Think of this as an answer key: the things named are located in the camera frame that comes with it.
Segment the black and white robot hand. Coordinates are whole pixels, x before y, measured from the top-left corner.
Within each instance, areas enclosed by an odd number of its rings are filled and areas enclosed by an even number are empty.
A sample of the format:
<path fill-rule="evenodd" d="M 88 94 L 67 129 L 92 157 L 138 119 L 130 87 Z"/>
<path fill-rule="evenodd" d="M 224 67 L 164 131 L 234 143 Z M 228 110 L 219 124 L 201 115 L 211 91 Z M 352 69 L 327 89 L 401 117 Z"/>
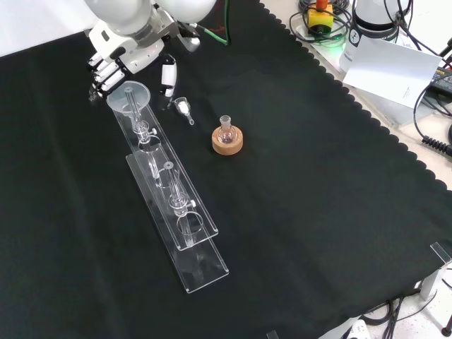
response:
<path fill-rule="evenodd" d="M 162 94 L 171 97 L 177 79 L 177 65 L 174 57 L 164 54 L 165 43 L 173 35 L 167 31 L 150 34 L 140 45 L 132 37 L 117 35 L 106 22 L 99 21 L 88 37 L 96 53 L 87 67 L 93 76 L 90 86 L 90 101 L 105 99 L 130 76 L 136 74 L 162 58 Z"/>

